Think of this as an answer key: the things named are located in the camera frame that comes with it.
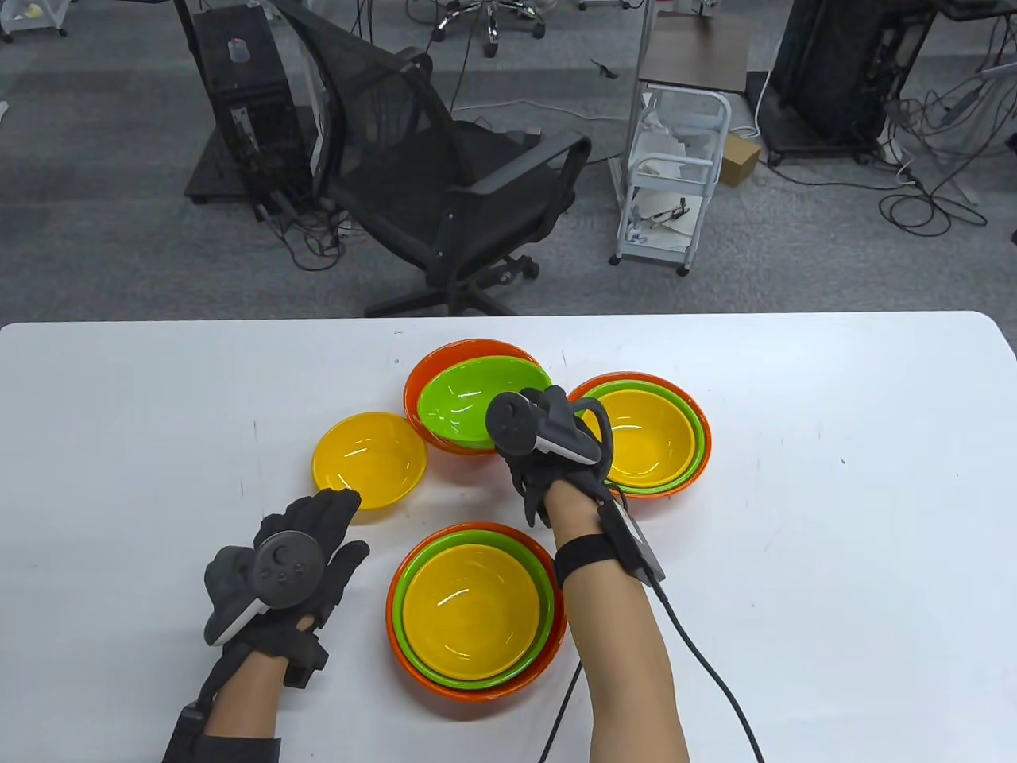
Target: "chair backrest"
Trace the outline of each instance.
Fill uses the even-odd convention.
[[[433,209],[418,208],[430,208],[450,186],[475,179],[440,98],[413,63],[295,0],[273,3],[314,59],[328,96],[321,162],[326,179],[318,192],[365,228],[409,229],[426,241],[421,226],[436,226],[437,217]]]

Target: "orange bowl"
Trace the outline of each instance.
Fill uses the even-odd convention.
[[[420,436],[439,451],[452,453],[456,456],[487,456],[494,453],[494,451],[473,451],[461,448],[432,434],[424,426],[424,422],[420,420],[420,416],[417,413],[420,394],[432,378],[454,365],[489,355],[520,358],[521,360],[529,360],[534,365],[540,365],[529,353],[507,342],[498,342],[496,339],[464,339],[460,342],[453,342],[452,344],[439,347],[424,357],[410,371],[410,375],[406,379],[406,387],[403,388],[403,407],[406,409],[406,418],[409,420],[410,426],[416,429]]]
[[[393,601],[396,598],[396,588],[399,585],[400,578],[403,577],[406,569],[410,566],[418,553],[423,551],[424,548],[429,546],[435,540],[443,538],[445,535],[452,535],[455,532],[461,532],[462,530],[490,530],[492,532],[502,533],[503,535],[507,535],[508,537],[518,540],[520,543],[533,551],[534,555],[540,560],[540,564],[550,576],[551,581],[554,582],[557,580],[554,576],[554,563],[551,561],[550,554],[544,550],[544,547],[540,545],[540,543],[531,538],[529,535],[526,535],[525,533],[522,533],[512,527],[494,524],[492,522],[467,522],[462,525],[453,525],[452,527],[446,527],[443,530],[438,530],[433,535],[424,538],[422,541],[417,543],[416,547],[414,547],[414,549],[407,554],[406,559],[403,560],[403,564],[399,566],[399,569],[392,578],[392,585],[388,586],[388,598],[385,601],[384,606],[385,630],[388,633],[388,644],[392,646],[392,651],[399,660],[399,663],[403,666],[403,669],[405,669],[414,681],[424,687],[424,689],[456,702],[491,702],[523,691],[523,689],[530,686],[530,684],[540,678],[544,670],[546,670],[551,662],[554,661],[554,657],[557,655],[558,649],[561,647],[561,642],[564,640],[565,630],[569,627],[569,622],[565,620],[565,601],[564,596],[561,594],[561,589],[555,584],[553,586],[554,622],[551,625],[551,635],[548,637],[547,643],[544,645],[543,650],[540,652],[537,659],[534,660],[533,664],[512,681],[491,689],[464,692],[458,689],[450,689],[447,687],[439,686],[438,684],[435,684],[425,678],[410,663],[410,661],[406,658],[406,655],[403,654],[403,650],[399,646],[399,640],[396,638],[396,628],[393,625],[392,620],[392,607]]]
[[[707,421],[706,414],[703,413],[703,409],[699,407],[699,404],[693,400],[692,395],[682,390],[680,387],[676,387],[671,384],[666,378],[654,376],[651,373],[642,373],[640,371],[616,371],[614,373],[604,373],[600,376],[594,376],[593,378],[584,382],[572,391],[572,394],[569,396],[569,400],[570,402],[575,403],[577,400],[585,398],[598,387],[610,384],[611,382],[627,380],[649,382],[652,385],[658,385],[659,387],[663,387],[665,390],[673,392],[679,398],[689,403],[689,407],[696,412],[696,415],[699,416],[700,422],[703,424],[703,431],[706,434],[706,455],[703,457],[703,463],[700,464],[699,470],[693,475],[692,479],[681,485],[678,485],[673,490],[668,490],[667,492],[661,492],[654,495],[638,495],[626,492],[625,497],[630,501],[657,501],[658,498],[666,498],[676,492],[681,492],[699,479],[703,472],[706,471],[706,465],[710,463],[710,453],[713,450],[713,434],[710,431],[710,422]]]

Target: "black glove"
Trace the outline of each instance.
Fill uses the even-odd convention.
[[[267,538],[283,530],[299,530],[310,535],[321,547],[325,560],[332,560],[314,592],[289,609],[272,609],[248,623],[226,646],[224,653],[239,645],[255,651],[290,659],[287,686],[302,688],[313,670],[320,670],[328,653],[317,642],[313,631],[321,628],[332,610],[343,599],[343,591],[354,570],[363,562],[370,548],[362,540],[340,547],[350,520],[360,508],[360,495],[354,490],[321,490],[316,495],[299,498],[286,514],[271,514],[261,520],[261,529],[254,536],[257,548]],[[297,624],[305,617],[314,619],[306,631]]]
[[[552,387],[546,392],[537,390],[523,390],[522,395],[535,405],[548,410],[551,406],[567,406],[569,401],[564,392],[560,388]],[[571,413],[578,413],[585,409],[584,403],[571,406]],[[570,415],[559,420],[567,420],[575,424],[577,431],[589,435],[596,441],[590,427],[587,426],[579,416]],[[607,474],[611,470],[611,463],[614,459],[613,445],[610,438],[607,447],[601,443],[601,459],[593,465],[579,464],[575,461],[558,456],[553,453],[541,453],[533,451],[525,456],[511,456],[502,451],[498,451],[508,465],[512,472],[513,485],[520,495],[523,496],[523,507],[526,512],[526,521],[533,527],[536,518],[545,526],[550,527],[551,523],[547,516],[547,508],[544,506],[544,497],[551,485],[561,479],[572,484],[580,492],[589,495],[598,503],[612,501],[610,489],[604,484]]]

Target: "bowl rim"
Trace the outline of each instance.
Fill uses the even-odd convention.
[[[434,547],[437,544],[450,538],[456,538],[458,535],[471,537],[466,537],[462,542],[456,543],[455,545],[450,545],[436,551],[434,550]],[[505,541],[514,550],[506,550],[505,548],[500,548],[499,546],[490,544],[490,541],[487,539],[492,535],[503,539],[503,541]],[[535,571],[539,571],[539,580],[534,580],[537,595],[540,597],[540,619],[538,621],[538,628],[534,634],[533,641],[531,641],[523,655],[505,669],[500,670],[496,674],[486,679],[451,679],[446,676],[441,676],[437,669],[427,665],[427,663],[420,656],[418,656],[415,651],[413,651],[409,635],[406,633],[403,617],[401,615],[397,605],[400,600],[406,600],[409,588],[416,579],[416,574],[413,576],[409,574],[410,570],[415,565],[420,565],[419,569],[416,571],[416,573],[419,574],[431,560],[435,559],[440,553],[460,545],[484,544],[485,540],[487,540],[487,543],[490,544],[491,547],[499,548],[499,550],[502,550],[513,556],[520,565],[523,566],[527,574],[530,575],[531,579],[535,577]],[[528,559],[523,561],[518,555],[519,553],[526,553]],[[410,662],[413,663],[413,666],[429,681],[450,689],[459,689],[462,691],[489,689],[491,687],[498,686],[499,684],[507,683],[517,676],[523,673],[526,668],[533,664],[537,660],[537,657],[540,656],[540,652],[543,651],[544,646],[547,644],[547,640],[551,636],[551,630],[554,625],[554,581],[548,577],[547,570],[544,569],[537,555],[533,553],[529,546],[516,540],[516,538],[511,535],[503,532],[492,532],[491,530],[463,530],[457,533],[450,533],[448,535],[443,535],[432,541],[427,545],[427,547],[421,550],[420,553],[414,556],[413,561],[410,562],[403,575],[400,577],[396,586],[396,595],[393,598],[392,610],[393,628],[396,631],[396,639],[399,641],[400,649],[403,650],[403,654],[406,655],[407,659],[409,659]]]
[[[615,392],[623,392],[626,390],[631,390],[632,392],[643,392],[648,395],[657,394],[656,392],[650,392],[648,390],[645,390],[642,387],[639,388],[625,387],[626,385],[641,385],[641,386],[646,385],[649,387],[656,388],[657,392],[664,393],[664,396],[658,395],[658,397],[662,397],[662,399],[667,400],[672,405],[676,405],[682,412],[682,414],[685,416],[685,418],[691,419],[690,423],[692,424],[693,432],[696,436],[696,450],[693,452],[693,459],[692,462],[690,462],[689,466],[685,467],[685,469],[683,469],[681,473],[678,474],[676,477],[667,480],[663,484],[657,485],[655,487],[635,487],[633,485],[619,485],[619,486],[624,488],[625,495],[647,496],[647,495],[658,495],[662,492],[667,492],[681,484],[684,484],[692,478],[692,475],[696,473],[696,470],[700,468],[700,466],[703,464],[703,461],[706,459],[706,429],[703,426],[703,422],[700,420],[699,414],[691,405],[689,405],[689,403],[683,398],[671,392],[666,387],[661,387],[660,385],[653,384],[651,382],[644,382],[642,379],[624,379],[620,382],[608,382],[607,384],[601,385],[600,387],[595,387],[586,394],[588,396],[593,396],[598,393],[601,393],[602,390],[605,390],[607,388],[613,388],[613,389],[604,392],[603,393],[604,396],[612,395]]]
[[[425,441],[430,443],[439,451],[443,451],[444,453],[451,453],[454,456],[488,456],[493,454],[494,450],[490,449],[485,451],[474,451],[466,448],[460,448],[459,446],[456,446],[453,443],[448,443],[444,439],[441,439],[440,437],[431,434],[430,431],[428,431],[427,427],[424,426],[423,422],[420,421],[419,418],[417,417],[416,403],[419,402],[420,396],[417,395],[417,400],[411,402],[410,383],[413,380],[414,375],[418,371],[423,372],[423,367],[426,364],[433,362],[442,353],[454,351],[457,348],[462,349],[465,345],[471,345],[471,344],[486,344],[488,346],[491,346],[491,349],[494,350],[494,352],[487,353],[486,355],[477,355],[475,357],[488,357],[493,354],[493,355],[501,355],[503,357],[523,358],[524,360],[530,360],[534,363],[537,363],[536,358],[534,358],[532,355],[530,355],[530,353],[528,353],[521,347],[517,347],[516,345],[510,344],[508,342],[502,342],[500,339],[483,339],[480,337],[475,337],[473,339],[460,339],[455,342],[450,342],[448,344],[441,345],[440,347],[431,350],[429,353],[424,355],[424,357],[422,357],[420,361],[415,366],[413,366],[413,370],[410,371],[410,374],[406,377],[406,384],[403,386],[403,410],[406,412],[406,418],[410,422],[410,426],[416,429],[417,433],[420,436],[422,436]],[[420,386],[421,392],[423,392],[424,388],[430,383],[431,379],[434,378],[434,376],[431,376],[430,378],[426,379]]]
[[[544,570],[547,571],[548,576],[551,576],[551,580],[556,580],[556,578],[553,577],[554,563],[551,561],[550,554],[542,545],[540,545],[540,543],[531,538],[529,535],[526,535],[513,527],[508,527],[507,525],[500,525],[494,522],[465,522],[458,525],[451,525],[450,527],[445,527],[432,533],[417,543],[417,545],[413,547],[413,549],[406,555],[406,559],[403,560],[403,563],[399,566],[399,569],[393,576],[392,583],[388,586],[388,596],[385,600],[385,630],[388,635],[388,645],[392,647],[393,653],[396,655],[396,659],[403,666],[403,669],[406,670],[410,678],[420,684],[424,689],[456,702],[492,702],[493,700],[502,699],[521,692],[523,689],[530,686],[530,684],[540,678],[551,662],[554,661],[554,657],[557,656],[558,650],[561,648],[561,642],[564,641],[565,631],[569,627],[569,622],[565,618],[564,596],[561,593],[561,589],[558,588],[557,585],[552,586],[554,591],[554,620],[551,624],[551,635],[548,637],[547,643],[544,645],[543,650],[537,656],[537,659],[534,660],[533,664],[512,681],[492,687],[491,689],[476,691],[448,689],[447,687],[428,681],[424,676],[419,673],[415,667],[413,667],[410,661],[406,658],[406,655],[403,654],[402,650],[399,648],[399,642],[396,639],[392,622],[392,607],[396,595],[396,585],[406,568],[409,567],[413,559],[423,548],[438,538],[461,530],[492,530],[493,532],[504,533],[505,535],[515,538],[533,551],[534,555],[540,561]]]
[[[534,370],[537,371],[537,373],[540,374],[541,382],[544,384],[544,389],[545,390],[548,387],[550,387],[551,385],[554,384],[551,380],[550,374],[548,374],[547,371],[545,371],[543,369],[543,367],[540,365],[540,363],[536,363],[536,362],[534,362],[532,360],[527,360],[526,358],[515,358],[515,357],[511,357],[508,355],[484,355],[482,357],[470,358],[469,360],[463,360],[463,361],[461,361],[459,363],[454,363],[454,364],[450,365],[447,368],[445,368],[444,370],[442,370],[440,373],[435,374],[430,379],[430,382],[428,382],[424,386],[424,388],[420,391],[420,397],[417,398],[417,416],[420,418],[420,423],[423,425],[423,427],[425,429],[427,429],[427,431],[429,431],[435,437],[438,437],[438,438],[444,441],[445,443],[452,443],[453,445],[455,445],[458,448],[467,449],[467,446],[464,445],[465,443],[476,443],[479,447],[482,447],[485,450],[490,450],[493,447],[493,444],[490,443],[490,435],[487,434],[486,430],[484,431],[485,439],[472,439],[472,438],[469,438],[469,437],[465,437],[465,438],[462,438],[462,439],[450,439],[446,435],[442,436],[441,434],[438,434],[433,429],[431,429],[424,422],[423,416],[420,415],[420,405],[423,402],[424,397],[427,395],[427,391],[430,390],[430,389],[432,389],[432,388],[437,389],[435,386],[437,385],[438,379],[440,379],[442,376],[444,376],[444,375],[446,375],[448,373],[452,373],[454,371],[458,371],[461,368],[466,368],[467,366],[480,365],[482,363],[490,363],[492,361],[511,361],[508,363],[510,365],[519,365],[519,366],[526,366],[526,367],[529,367],[529,368],[533,368]]]
[[[699,469],[696,473],[685,482],[681,483],[677,487],[668,490],[666,492],[659,492],[653,494],[642,494],[642,493],[630,493],[626,492],[627,497],[634,501],[657,501],[659,498],[666,498],[674,495],[675,493],[681,492],[682,490],[689,489],[701,476],[703,472],[706,471],[707,465],[710,463],[710,456],[713,454],[713,432],[710,429],[710,421],[707,419],[706,414],[703,413],[703,409],[700,408],[699,403],[690,395],[687,392],[682,390],[677,385],[668,382],[666,378],[661,378],[660,376],[655,376],[652,373],[645,373],[643,371],[611,371],[609,373],[601,373],[600,375],[588,378],[586,382],[581,384],[569,395],[569,401],[575,403],[581,398],[586,397],[588,393],[602,387],[603,385],[609,384],[611,382],[649,382],[650,384],[663,387],[665,390],[670,390],[679,398],[689,403],[689,406],[696,412],[699,417],[700,422],[703,424],[703,431],[706,435],[706,455],[703,457],[703,463],[700,464]]]
[[[608,389],[612,385],[616,385],[617,386],[616,389]],[[695,411],[692,410],[692,408],[689,407],[687,403],[681,400],[681,398],[679,398],[677,395],[674,395],[673,393],[669,392],[668,390],[665,390],[662,387],[646,389],[649,388],[650,385],[645,382],[615,382],[612,383],[612,385],[605,385],[604,387],[598,387],[595,390],[591,390],[589,396],[590,397],[596,396],[596,399],[601,401],[601,403],[603,403],[605,407],[609,405],[609,403],[607,402],[609,398],[621,400],[621,398],[618,398],[616,396],[625,396],[625,398],[627,398],[629,400],[633,399],[648,400],[650,402],[646,403],[645,405],[650,407],[644,409],[648,413],[648,420],[649,420],[650,433],[647,436],[652,437],[654,441],[658,443],[664,443],[666,445],[668,442],[668,432],[671,429],[671,426],[669,424],[673,423],[676,429],[683,429],[683,432],[687,432],[689,439],[686,443],[687,447],[685,447],[683,451],[681,452],[674,450],[671,451],[675,455],[675,460],[674,462],[672,462],[670,467],[665,467],[668,469],[668,471],[666,472],[667,474],[666,478],[662,479],[658,474],[658,476],[655,476],[652,479],[643,480],[649,482],[649,484],[637,485],[637,484],[630,484],[630,482],[627,481],[629,476],[626,476],[625,479],[622,480],[610,477],[610,475],[608,475],[608,478],[611,479],[611,481],[613,481],[615,484],[624,486],[626,489],[639,488],[646,490],[652,490],[652,489],[659,490],[661,487],[664,487],[665,485],[668,485],[680,479],[682,475],[691,473],[693,469],[699,466],[699,464],[696,461],[696,455],[698,453],[703,452],[706,443],[704,441],[702,433],[703,427],[701,424],[697,425],[696,413]],[[589,419],[594,419],[593,413],[589,411],[586,411],[583,414],[584,419],[587,419],[587,417],[589,417]],[[665,421],[665,417],[674,417],[674,418],[668,418],[668,420]],[[589,419],[586,421],[588,426],[591,423]],[[646,431],[647,424],[644,423],[643,426],[644,426],[644,431]],[[674,468],[673,464],[678,463],[678,459],[681,459],[681,461],[678,464],[678,467]],[[611,469],[613,470],[615,466],[616,463],[612,464]]]
[[[334,431],[339,429],[344,424],[348,424],[351,421],[355,421],[356,419],[364,418],[367,416],[397,420],[400,422],[401,425],[405,426],[406,430],[411,435],[410,442],[413,444],[413,449],[414,451],[416,451],[415,455],[417,456],[420,462],[418,468],[414,471],[411,479],[405,485],[402,492],[400,492],[395,498],[388,501],[387,503],[379,504],[376,506],[375,505],[367,506],[363,495],[361,494],[360,509],[358,509],[358,511],[373,512],[379,509],[387,509],[391,506],[395,506],[400,501],[403,501],[407,495],[409,495],[411,492],[417,489],[421,481],[423,481],[424,475],[427,473],[427,462],[428,462],[427,444],[424,442],[424,438],[420,436],[420,433],[413,428],[413,425],[410,424],[410,422],[407,420],[405,416],[401,416],[398,413],[391,413],[390,411],[362,411],[360,413],[355,413],[352,416],[347,416],[342,421],[332,426],[328,429],[328,431],[326,431],[324,434],[321,435],[321,438],[318,439],[317,445],[314,446],[314,453],[311,454],[311,479],[314,482],[314,486],[318,490],[324,489],[318,483],[317,475],[315,474],[316,470],[314,468],[314,462],[317,460],[318,450],[321,448],[321,444],[324,443],[325,438],[330,434],[332,434]]]

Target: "white metal cart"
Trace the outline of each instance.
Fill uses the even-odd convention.
[[[64,16],[71,0],[0,0],[0,35],[3,41],[13,40],[12,32],[23,30],[45,30],[52,27],[60,37],[67,37],[63,27]]]
[[[709,91],[648,85],[629,154],[617,249],[689,275],[720,180],[731,126],[727,99]]]

